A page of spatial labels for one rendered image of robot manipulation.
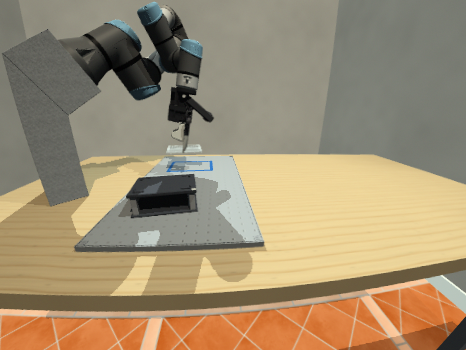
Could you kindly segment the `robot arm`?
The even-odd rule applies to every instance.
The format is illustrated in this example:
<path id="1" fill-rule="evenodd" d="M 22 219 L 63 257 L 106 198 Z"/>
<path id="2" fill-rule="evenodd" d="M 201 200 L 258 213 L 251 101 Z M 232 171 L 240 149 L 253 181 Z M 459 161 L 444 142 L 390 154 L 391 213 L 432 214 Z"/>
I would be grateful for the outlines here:
<path id="1" fill-rule="evenodd" d="M 136 33 L 120 20 L 106 22 L 80 37 L 58 41 L 97 86 L 112 69 L 135 100 L 158 93 L 164 71 L 177 72 L 177 87 L 197 90 L 203 47 L 188 39 L 174 13 L 169 6 L 156 2 L 138 9 L 141 24 L 157 50 L 147 58 L 140 54 L 142 45 Z"/>

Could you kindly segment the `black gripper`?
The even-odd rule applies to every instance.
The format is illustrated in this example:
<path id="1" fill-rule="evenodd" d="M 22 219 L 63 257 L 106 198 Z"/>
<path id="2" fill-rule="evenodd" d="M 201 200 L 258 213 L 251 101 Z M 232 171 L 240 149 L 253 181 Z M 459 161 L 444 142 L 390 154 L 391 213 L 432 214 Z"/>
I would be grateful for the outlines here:
<path id="1" fill-rule="evenodd" d="M 175 92 L 173 92 L 175 91 Z M 193 94 L 192 94 L 193 93 Z M 182 96 L 186 95 L 185 98 Z M 189 95 L 196 95 L 195 90 L 182 88 L 182 87 L 171 87 L 171 99 L 170 99 L 170 106 L 168 111 L 168 121 L 173 122 L 186 122 L 180 123 L 179 128 L 173 130 L 171 136 L 174 139 L 183 142 L 183 150 L 182 153 L 185 152 L 187 145 L 188 145 L 188 137 L 189 137 L 189 129 L 190 129 L 190 120 L 192 120 L 192 112 L 193 109 L 186 100 L 190 97 Z M 191 116 L 190 116 L 191 115 Z M 185 130 L 184 130 L 185 126 Z"/>

